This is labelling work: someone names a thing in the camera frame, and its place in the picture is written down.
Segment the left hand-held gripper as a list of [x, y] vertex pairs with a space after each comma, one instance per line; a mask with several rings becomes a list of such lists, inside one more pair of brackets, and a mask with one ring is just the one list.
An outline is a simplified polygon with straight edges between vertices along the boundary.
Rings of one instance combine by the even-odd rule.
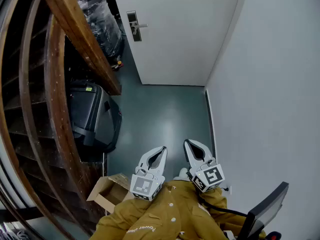
[[154, 174], [150, 169], [165, 170], [168, 150], [165, 146], [151, 149], [142, 155], [135, 174], [132, 175], [130, 192], [135, 198], [153, 201], [165, 181], [163, 175]]

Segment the straight brown wooden beam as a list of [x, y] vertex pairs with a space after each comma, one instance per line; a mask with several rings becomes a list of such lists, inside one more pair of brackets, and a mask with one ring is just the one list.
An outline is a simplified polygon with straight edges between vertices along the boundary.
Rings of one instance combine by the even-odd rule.
[[112, 96], [122, 87], [99, 46], [77, 0], [45, 0], [68, 39], [90, 68], [99, 84]]

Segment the person's mustard jacket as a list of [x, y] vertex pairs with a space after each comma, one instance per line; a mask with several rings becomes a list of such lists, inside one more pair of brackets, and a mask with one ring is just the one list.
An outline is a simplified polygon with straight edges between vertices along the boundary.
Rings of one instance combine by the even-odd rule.
[[166, 182], [124, 236], [94, 232], [89, 240], [228, 240], [225, 231], [237, 237], [243, 226], [216, 222], [199, 193], [190, 181]]

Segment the curved wooden staircase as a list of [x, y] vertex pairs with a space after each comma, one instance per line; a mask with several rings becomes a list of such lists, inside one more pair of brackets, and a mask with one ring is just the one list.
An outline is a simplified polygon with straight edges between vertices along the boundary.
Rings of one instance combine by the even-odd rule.
[[0, 138], [13, 170], [63, 239], [89, 238], [103, 210], [88, 201], [102, 173], [81, 162], [67, 103], [67, 63], [82, 59], [70, 0], [0, 0]]

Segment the person's right forearm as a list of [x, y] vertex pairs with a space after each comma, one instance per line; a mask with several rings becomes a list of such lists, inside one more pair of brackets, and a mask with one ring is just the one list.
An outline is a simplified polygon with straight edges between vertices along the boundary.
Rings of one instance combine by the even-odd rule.
[[222, 195], [222, 190], [217, 187], [207, 192], [200, 192], [199, 197], [210, 215], [219, 224], [232, 224], [242, 227], [246, 217], [240, 212], [228, 210], [227, 198]]

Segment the white door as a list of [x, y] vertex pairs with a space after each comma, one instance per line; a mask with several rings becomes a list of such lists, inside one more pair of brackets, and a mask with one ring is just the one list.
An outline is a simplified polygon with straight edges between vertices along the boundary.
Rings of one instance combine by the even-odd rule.
[[[116, 0], [144, 85], [204, 86], [222, 48], [238, 0]], [[127, 12], [135, 11], [141, 41]]]

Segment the person's left forearm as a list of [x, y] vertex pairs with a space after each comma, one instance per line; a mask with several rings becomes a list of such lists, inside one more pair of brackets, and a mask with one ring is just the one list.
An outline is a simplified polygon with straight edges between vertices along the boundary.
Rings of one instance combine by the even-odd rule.
[[151, 204], [150, 201], [138, 198], [128, 199], [117, 204], [112, 214], [100, 219], [95, 234], [123, 237]]

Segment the black flat panel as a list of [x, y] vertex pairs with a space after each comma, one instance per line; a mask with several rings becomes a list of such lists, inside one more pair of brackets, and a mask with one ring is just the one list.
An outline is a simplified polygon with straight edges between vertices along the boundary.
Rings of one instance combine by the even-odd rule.
[[236, 240], [258, 240], [260, 233], [282, 208], [288, 188], [289, 183], [283, 181], [270, 195], [251, 209]]

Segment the person's white shoe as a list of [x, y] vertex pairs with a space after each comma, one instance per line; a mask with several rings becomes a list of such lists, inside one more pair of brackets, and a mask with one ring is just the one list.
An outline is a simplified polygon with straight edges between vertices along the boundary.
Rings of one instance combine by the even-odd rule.
[[189, 182], [190, 181], [190, 177], [189, 177], [189, 174], [188, 174], [188, 169], [183, 167], [178, 176], [174, 177], [173, 180], [174, 181], [186, 181], [186, 182]]

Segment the black skirting strip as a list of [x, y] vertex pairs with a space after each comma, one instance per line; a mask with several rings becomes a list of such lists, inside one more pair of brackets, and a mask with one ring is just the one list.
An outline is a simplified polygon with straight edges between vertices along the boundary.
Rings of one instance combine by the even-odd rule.
[[212, 121], [212, 113], [211, 113], [211, 105], [209, 101], [209, 96], [207, 90], [204, 91], [205, 101], [206, 101], [206, 107], [208, 112], [208, 118], [209, 118], [209, 127], [210, 127], [210, 138], [211, 138], [211, 146], [212, 146], [212, 155], [216, 159], [216, 144], [215, 144], [215, 133], [214, 133], [214, 125]]

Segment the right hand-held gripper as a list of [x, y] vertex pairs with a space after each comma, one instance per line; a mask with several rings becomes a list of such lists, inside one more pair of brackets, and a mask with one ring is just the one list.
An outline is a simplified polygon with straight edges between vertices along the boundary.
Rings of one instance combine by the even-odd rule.
[[189, 179], [202, 193], [217, 188], [224, 180], [222, 166], [203, 143], [185, 139], [184, 154], [189, 163]]

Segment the plastic-wrapped black machine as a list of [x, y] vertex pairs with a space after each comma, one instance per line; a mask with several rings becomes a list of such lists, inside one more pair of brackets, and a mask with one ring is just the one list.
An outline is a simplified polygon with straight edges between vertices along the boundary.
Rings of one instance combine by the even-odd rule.
[[107, 1], [79, 0], [78, 4], [104, 55], [107, 58], [119, 56], [124, 40]]

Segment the open cardboard box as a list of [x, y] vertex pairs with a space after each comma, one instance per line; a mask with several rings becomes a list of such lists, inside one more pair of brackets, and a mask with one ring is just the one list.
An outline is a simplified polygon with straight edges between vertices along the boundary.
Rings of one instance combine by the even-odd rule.
[[102, 176], [96, 182], [87, 201], [97, 203], [112, 214], [116, 205], [135, 198], [130, 192], [130, 184], [130, 179], [122, 173]]

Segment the silver door lock plate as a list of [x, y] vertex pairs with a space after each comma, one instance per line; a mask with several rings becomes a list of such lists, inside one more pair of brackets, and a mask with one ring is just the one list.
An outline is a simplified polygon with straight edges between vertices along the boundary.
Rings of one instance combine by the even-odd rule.
[[[131, 24], [130, 24], [130, 23], [133, 23], [133, 22], [137, 22], [137, 23], [138, 23], [136, 11], [135, 11], [135, 10], [133, 10], [133, 11], [128, 11], [128, 12], [127, 12], [127, 18], [128, 18], [130, 30], [131, 30], [131, 33], [132, 33], [132, 28], [133, 28], [133, 27], [131, 27]], [[137, 30], [136, 35], [133, 35], [133, 34], [132, 34], [133, 40], [134, 40], [135, 42], [141, 42], [141, 41], [142, 41], [142, 38], [141, 38], [140, 28], [136, 28], [136, 30]]]

